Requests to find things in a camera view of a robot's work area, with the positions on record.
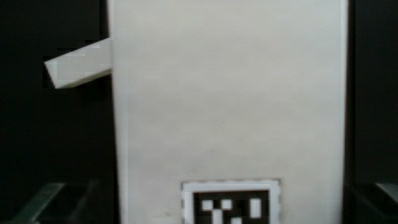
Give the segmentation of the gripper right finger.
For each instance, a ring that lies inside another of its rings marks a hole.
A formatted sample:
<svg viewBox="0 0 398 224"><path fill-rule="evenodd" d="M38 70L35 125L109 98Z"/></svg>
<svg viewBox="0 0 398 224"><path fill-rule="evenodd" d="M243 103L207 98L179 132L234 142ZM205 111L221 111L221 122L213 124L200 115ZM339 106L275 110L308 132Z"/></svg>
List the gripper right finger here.
<svg viewBox="0 0 398 224"><path fill-rule="evenodd" d="M374 182L353 189L355 224L398 224L398 183Z"/></svg>

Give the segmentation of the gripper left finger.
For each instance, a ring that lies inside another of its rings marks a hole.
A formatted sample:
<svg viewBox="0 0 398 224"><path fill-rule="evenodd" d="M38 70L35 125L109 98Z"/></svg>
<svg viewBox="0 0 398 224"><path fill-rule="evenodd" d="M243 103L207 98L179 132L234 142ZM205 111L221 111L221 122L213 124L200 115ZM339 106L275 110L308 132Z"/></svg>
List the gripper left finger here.
<svg viewBox="0 0 398 224"><path fill-rule="evenodd" d="M47 183L10 219L10 224L95 224L95 190L95 181Z"/></svg>

